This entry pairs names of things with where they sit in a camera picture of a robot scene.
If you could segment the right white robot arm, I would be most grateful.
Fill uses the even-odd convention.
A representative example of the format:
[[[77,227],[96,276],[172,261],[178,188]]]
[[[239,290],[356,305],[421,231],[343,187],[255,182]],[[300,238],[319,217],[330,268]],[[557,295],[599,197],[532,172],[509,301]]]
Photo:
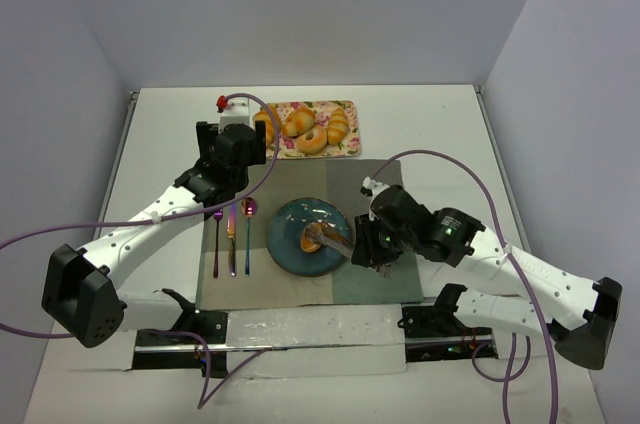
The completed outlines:
[[[564,359],[589,370],[603,369],[619,315],[619,282],[608,277],[594,281],[556,268],[501,242],[494,230],[460,210],[429,211],[400,185],[372,182],[362,192],[370,199],[369,210],[356,217],[353,242],[326,223],[306,226],[303,238],[379,273],[411,252],[481,276],[510,296],[447,284],[432,306],[435,316],[457,327],[547,335]]]

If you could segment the sesame burger bun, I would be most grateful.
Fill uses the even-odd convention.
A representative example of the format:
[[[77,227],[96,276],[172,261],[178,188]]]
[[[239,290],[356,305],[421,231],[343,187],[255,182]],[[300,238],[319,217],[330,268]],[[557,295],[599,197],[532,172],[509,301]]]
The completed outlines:
[[[300,236],[300,249],[308,254],[318,251],[322,244],[313,238],[310,228],[305,228]]]

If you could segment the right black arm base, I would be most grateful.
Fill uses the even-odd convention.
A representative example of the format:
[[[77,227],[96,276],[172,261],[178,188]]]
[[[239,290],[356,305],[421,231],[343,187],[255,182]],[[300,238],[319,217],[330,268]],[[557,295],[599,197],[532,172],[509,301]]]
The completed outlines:
[[[466,290],[447,284],[433,303],[402,306],[397,327],[404,332],[408,363],[470,360],[474,351],[480,358],[498,357],[490,328],[466,327],[454,316]]]

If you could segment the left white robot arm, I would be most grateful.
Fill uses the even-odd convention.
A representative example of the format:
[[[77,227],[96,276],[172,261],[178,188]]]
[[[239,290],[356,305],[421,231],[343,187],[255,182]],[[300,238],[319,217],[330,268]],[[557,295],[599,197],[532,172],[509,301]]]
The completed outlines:
[[[266,126],[196,126],[200,157],[164,193],[123,225],[79,249],[63,245],[50,256],[43,309],[84,347],[116,331],[189,332],[193,302],[161,288],[148,295],[119,295],[131,274],[184,231],[240,200],[248,169],[266,161]]]

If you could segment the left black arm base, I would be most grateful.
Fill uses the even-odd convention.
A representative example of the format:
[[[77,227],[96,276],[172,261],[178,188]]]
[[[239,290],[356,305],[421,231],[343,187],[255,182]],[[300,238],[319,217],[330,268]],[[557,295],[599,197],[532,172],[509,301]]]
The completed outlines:
[[[203,345],[187,333],[203,338],[209,346],[226,343],[228,314],[223,311],[200,311],[178,292],[164,288],[161,292],[180,307],[177,321],[161,333],[139,330],[132,360],[133,370],[197,369],[206,373]]]

